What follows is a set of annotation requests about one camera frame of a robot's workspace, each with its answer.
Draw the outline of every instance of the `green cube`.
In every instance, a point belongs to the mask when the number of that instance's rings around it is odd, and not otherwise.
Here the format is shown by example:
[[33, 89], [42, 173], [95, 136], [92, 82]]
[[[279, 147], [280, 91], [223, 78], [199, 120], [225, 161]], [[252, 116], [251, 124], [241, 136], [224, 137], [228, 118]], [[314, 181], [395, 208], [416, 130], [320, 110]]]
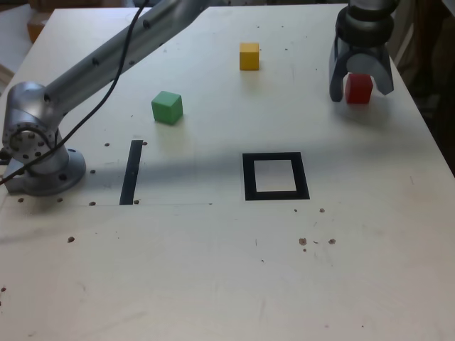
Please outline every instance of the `green cube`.
[[151, 101], [155, 121], [175, 124], [183, 116], [182, 96], [171, 92], [161, 91]]

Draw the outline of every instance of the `white tabletop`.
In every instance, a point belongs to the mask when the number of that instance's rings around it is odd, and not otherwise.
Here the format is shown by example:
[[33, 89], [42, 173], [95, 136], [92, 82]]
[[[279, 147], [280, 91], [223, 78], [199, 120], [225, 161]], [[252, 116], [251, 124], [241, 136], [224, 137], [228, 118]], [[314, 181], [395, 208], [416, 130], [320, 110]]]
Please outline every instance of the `white tabletop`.
[[[367, 107], [330, 100], [341, 8], [208, 9], [70, 140], [96, 174], [22, 203], [1, 188], [0, 339], [454, 340], [455, 180], [395, 67]], [[55, 11], [13, 83], [48, 84], [133, 15]], [[161, 90], [182, 95], [176, 126], [153, 120]], [[133, 139], [139, 205], [119, 206]], [[242, 154], [290, 151], [310, 200], [245, 201]]]

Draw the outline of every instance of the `black square outline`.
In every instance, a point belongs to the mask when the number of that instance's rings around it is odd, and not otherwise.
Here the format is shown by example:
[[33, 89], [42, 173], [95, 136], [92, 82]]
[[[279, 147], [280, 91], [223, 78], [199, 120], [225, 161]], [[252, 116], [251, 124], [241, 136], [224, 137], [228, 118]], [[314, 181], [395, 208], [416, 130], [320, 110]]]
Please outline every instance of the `black square outline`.
[[[246, 153], [243, 157], [243, 180], [245, 200], [308, 200], [310, 194], [306, 184], [304, 164], [299, 152], [291, 153]], [[296, 190], [281, 192], [257, 192], [255, 161], [290, 160]]]

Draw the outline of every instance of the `robotic arm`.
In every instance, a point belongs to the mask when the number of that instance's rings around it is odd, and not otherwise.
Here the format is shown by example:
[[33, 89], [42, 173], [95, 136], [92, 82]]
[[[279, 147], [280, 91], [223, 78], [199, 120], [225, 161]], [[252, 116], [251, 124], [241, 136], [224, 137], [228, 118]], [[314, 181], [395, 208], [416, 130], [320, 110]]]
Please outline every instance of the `robotic arm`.
[[[106, 100], [121, 72], [186, 28], [209, 1], [163, 0], [138, 20], [143, 5], [134, 18], [137, 25], [132, 23], [47, 87], [34, 82], [12, 87], [2, 141], [13, 159], [0, 184], [4, 183], [10, 193], [29, 195], [53, 195], [76, 184], [84, 176], [85, 161], [80, 152], [64, 147], [71, 133], [62, 139], [58, 130], [62, 119], [114, 80]], [[343, 78], [348, 72], [372, 75], [383, 94], [393, 91], [385, 43], [392, 33], [390, 14], [396, 6], [397, 0], [350, 0], [340, 11], [330, 63], [334, 102], [343, 98]], [[119, 70], [119, 60], [123, 59], [125, 64]], [[19, 174], [24, 166], [25, 171]]]
[[382, 94], [393, 91], [390, 58], [385, 48], [393, 31], [390, 14], [399, 0], [350, 0], [336, 20], [336, 36], [330, 57], [330, 96], [343, 99], [343, 78], [348, 72], [375, 79]]
[[[163, 0], [144, 14], [132, 29], [122, 72], [186, 28], [208, 5], [209, 0]], [[4, 179], [55, 148], [62, 141], [58, 126], [63, 117], [113, 81], [128, 30], [125, 28], [47, 87], [23, 82], [11, 88], [2, 141], [13, 159]], [[53, 195], [76, 184], [84, 173], [82, 154], [62, 146], [5, 185], [10, 193]]]

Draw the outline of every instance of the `cube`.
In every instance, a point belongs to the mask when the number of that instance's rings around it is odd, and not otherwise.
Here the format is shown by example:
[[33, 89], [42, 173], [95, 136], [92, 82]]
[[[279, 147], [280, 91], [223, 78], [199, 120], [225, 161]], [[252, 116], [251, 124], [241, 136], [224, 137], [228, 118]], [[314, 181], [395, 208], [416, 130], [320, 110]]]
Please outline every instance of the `cube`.
[[346, 102], [349, 104], [367, 104], [370, 102], [373, 82], [370, 75], [350, 73], [346, 82]]
[[259, 43], [240, 43], [240, 69], [259, 69]]
[[183, 116], [182, 96], [161, 91], [151, 101], [151, 108], [155, 121], [173, 125]]

